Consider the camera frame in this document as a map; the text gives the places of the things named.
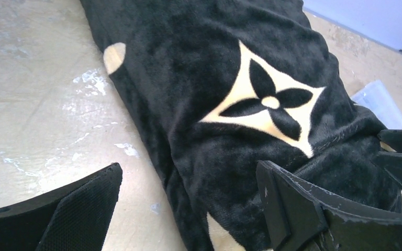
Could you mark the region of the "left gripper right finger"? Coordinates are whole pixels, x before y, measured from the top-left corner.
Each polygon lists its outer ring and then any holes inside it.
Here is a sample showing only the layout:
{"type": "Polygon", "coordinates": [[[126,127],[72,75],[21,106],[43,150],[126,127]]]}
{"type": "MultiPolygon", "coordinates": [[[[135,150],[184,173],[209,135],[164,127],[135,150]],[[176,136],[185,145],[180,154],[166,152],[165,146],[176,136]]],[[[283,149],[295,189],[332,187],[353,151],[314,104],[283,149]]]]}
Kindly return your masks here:
{"type": "Polygon", "coordinates": [[[274,250],[402,250],[402,214],[366,206],[270,161],[256,178],[274,250]]]}

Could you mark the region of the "black floral pillowcase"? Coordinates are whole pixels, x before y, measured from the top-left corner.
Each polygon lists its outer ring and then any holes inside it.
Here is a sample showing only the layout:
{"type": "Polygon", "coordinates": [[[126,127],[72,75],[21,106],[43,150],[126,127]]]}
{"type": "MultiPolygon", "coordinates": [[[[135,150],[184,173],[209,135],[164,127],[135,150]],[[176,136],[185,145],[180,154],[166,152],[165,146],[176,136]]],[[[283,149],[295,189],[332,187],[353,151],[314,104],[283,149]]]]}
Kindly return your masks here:
{"type": "Polygon", "coordinates": [[[402,213],[371,162],[385,126],[350,99],[302,1],[81,4],[187,250],[271,249],[259,161],[402,213]]]}

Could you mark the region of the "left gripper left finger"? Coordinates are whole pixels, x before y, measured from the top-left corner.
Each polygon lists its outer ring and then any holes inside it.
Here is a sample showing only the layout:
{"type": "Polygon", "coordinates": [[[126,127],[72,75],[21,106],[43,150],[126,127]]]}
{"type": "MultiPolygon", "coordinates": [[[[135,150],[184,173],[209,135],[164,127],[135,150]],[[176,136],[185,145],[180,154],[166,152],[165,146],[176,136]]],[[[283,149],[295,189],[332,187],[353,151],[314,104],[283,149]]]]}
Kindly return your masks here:
{"type": "Polygon", "coordinates": [[[0,250],[102,250],[121,182],[122,169],[113,163],[0,208],[0,250]]]}

